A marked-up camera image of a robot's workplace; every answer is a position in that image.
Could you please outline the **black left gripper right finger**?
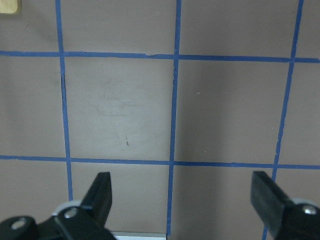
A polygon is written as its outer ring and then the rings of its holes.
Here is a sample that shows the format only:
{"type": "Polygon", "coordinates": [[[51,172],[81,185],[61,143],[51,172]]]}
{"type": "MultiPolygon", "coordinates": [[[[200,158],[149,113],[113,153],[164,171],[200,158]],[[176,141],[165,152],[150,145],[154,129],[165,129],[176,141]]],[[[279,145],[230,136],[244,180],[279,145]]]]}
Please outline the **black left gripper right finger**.
{"type": "Polygon", "coordinates": [[[251,176],[250,202],[273,237],[283,228],[283,220],[295,206],[292,199],[264,171],[251,176]]]}

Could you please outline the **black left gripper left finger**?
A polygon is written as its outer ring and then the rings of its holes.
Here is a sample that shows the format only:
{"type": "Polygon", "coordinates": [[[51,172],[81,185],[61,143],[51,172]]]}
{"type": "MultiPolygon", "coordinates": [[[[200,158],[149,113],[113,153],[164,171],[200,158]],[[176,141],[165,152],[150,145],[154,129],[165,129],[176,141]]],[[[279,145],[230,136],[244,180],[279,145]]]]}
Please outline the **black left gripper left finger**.
{"type": "Polygon", "coordinates": [[[101,227],[104,227],[112,207],[112,183],[110,172],[99,172],[84,198],[80,208],[101,227]]]}

